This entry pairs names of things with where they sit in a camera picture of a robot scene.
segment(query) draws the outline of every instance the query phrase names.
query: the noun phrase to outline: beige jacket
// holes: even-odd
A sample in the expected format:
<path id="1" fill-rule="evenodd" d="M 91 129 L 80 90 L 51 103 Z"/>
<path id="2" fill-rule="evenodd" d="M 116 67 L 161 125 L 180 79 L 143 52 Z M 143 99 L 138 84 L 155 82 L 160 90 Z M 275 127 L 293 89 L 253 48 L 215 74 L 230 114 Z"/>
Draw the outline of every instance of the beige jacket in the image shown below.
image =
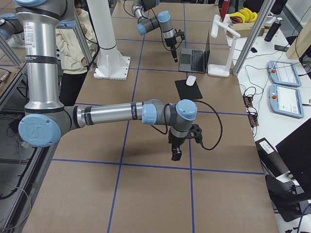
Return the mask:
<path id="1" fill-rule="evenodd" d="M 90 41 L 97 42 L 92 25 L 89 21 L 88 12 L 82 10 L 78 19 L 80 23 L 84 23 L 87 28 L 87 33 L 85 34 L 86 38 Z M 93 56 L 96 52 L 97 45 L 88 40 L 86 41 Z M 56 44 L 61 51 L 61 65 L 64 73 L 82 74 L 86 72 L 86 67 L 83 67 L 81 64 L 84 55 L 73 29 L 56 29 Z"/>

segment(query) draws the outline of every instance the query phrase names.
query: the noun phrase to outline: mouse pad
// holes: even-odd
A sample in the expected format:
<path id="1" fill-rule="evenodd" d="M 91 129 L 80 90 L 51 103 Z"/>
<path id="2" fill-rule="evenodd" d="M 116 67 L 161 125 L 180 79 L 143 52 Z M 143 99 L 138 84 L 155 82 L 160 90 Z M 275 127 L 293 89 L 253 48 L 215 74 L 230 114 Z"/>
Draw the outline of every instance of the mouse pad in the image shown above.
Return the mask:
<path id="1" fill-rule="evenodd" d="M 186 80 L 177 80 L 175 85 L 181 100 L 199 100 L 203 98 L 196 81 L 193 86 L 188 86 L 186 85 Z"/>

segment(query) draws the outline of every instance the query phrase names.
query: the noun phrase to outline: white table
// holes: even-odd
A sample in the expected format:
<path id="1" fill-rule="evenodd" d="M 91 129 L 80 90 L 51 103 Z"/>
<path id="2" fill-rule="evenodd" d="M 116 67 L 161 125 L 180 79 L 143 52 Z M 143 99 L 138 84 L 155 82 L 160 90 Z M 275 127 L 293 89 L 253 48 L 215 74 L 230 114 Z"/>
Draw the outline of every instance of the white table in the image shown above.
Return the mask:
<path id="1" fill-rule="evenodd" d="M 231 23 L 229 16 L 226 15 L 226 18 L 224 20 L 224 23 Z M 292 62 L 297 63 L 295 64 L 297 73 L 305 74 L 305 70 L 302 67 L 302 65 L 299 63 L 298 60 L 290 60 L 287 58 L 285 52 L 274 50 L 274 44 L 281 45 L 281 46 L 287 46 L 288 42 L 279 29 L 276 35 L 273 37 L 271 42 L 264 41 L 266 33 L 264 33 L 263 36 L 258 36 L 258 38 L 255 40 L 253 47 L 256 48 L 258 52 L 252 53 L 249 52 L 246 61 L 243 64 L 242 69 L 240 70 L 238 74 L 238 79 L 241 84 L 241 92 L 244 93 L 245 88 L 242 86 L 244 85 L 246 88 L 250 86 L 254 86 L 250 83 L 250 81 L 260 87 L 265 87 L 264 92 L 262 95 L 255 95 L 253 100 L 253 106 L 259 110 L 259 126 L 257 127 L 257 133 L 254 137 L 254 140 L 257 141 L 263 137 L 265 137 L 274 147 L 277 145 L 280 141 L 282 141 L 286 136 L 288 136 L 291 132 L 293 132 L 296 128 L 298 128 L 300 125 L 302 125 L 306 120 L 311 118 L 311 107 L 305 106 L 303 107 L 304 111 L 304 118 L 297 119 L 290 116 L 284 116 L 280 114 L 273 113 L 270 107 L 269 103 L 269 89 L 270 85 L 272 84 L 272 81 L 270 78 L 268 78 L 268 71 L 267 69 L 255 69 L 252 67 L 249 67 L 247 65 L 256 67 L 256 68 L 267 68 L 267 64 L 270 60 L 279 60 L 283 62 Z M 239 54 L 241 50 L 243 49 L 243 46 L 246 42 L 246 37 L 237 39 L 235 52 L 234 52 L 234 60 L 233 63 L 236 63 L 236 59 L 238 59 Z M 232 38 L 227 36 L 228 44 L 231 45 Z M 308 88 L 311 92 L 311 80 L 308 75 L 301 76 L 301 87 L 302 88 Z M 262 90 L 258 87 L 257 93 L 260 93 Z M 252 88 L 247 92 L 247 94 L 253 94 L 254 89 Z M 282 181 L 288 181 L 286 180 L 287 177 L 285 175 L 279 177 Z M 293 227 L 297 227 L 299 223 L 299 218 L 295 219 L 291 222 L 285 222 L 280 215 L 276 215 L 276 220 L 279 227 L 279 232 L 284 233 L 287 230 L 293 230 Z M 307 215 L 303 217 L 303 221 L 300 227 L 300 231 L 306 231 L 311 232 L 311 215 Z"/>

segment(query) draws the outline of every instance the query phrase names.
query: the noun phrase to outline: laptop keyboard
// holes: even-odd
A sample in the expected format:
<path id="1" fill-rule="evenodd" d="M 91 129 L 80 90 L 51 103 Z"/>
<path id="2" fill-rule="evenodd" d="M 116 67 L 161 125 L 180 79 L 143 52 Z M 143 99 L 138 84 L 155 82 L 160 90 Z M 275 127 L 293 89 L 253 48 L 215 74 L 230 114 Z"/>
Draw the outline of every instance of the laptop keyboard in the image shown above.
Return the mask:
<path id="1" fill-rule="evenodd" d="M 192 50 L 191 52 L 191 70 L 204 72 L 204 52 L 201 50 Z"/>

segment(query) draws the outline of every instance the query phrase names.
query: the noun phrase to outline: black pants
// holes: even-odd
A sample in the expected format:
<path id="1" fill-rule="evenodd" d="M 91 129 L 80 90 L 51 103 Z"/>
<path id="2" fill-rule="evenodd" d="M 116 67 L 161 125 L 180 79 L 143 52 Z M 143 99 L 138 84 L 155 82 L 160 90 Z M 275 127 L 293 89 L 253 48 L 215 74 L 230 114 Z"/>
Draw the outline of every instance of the black pants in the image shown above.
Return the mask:
<path id="1" fill-rule="evenodd" d="M 83 74 L 63 74 L 59 95 L 59 100 L 63 105 L 74 106 L 86 75 L 87 72 Z"/>

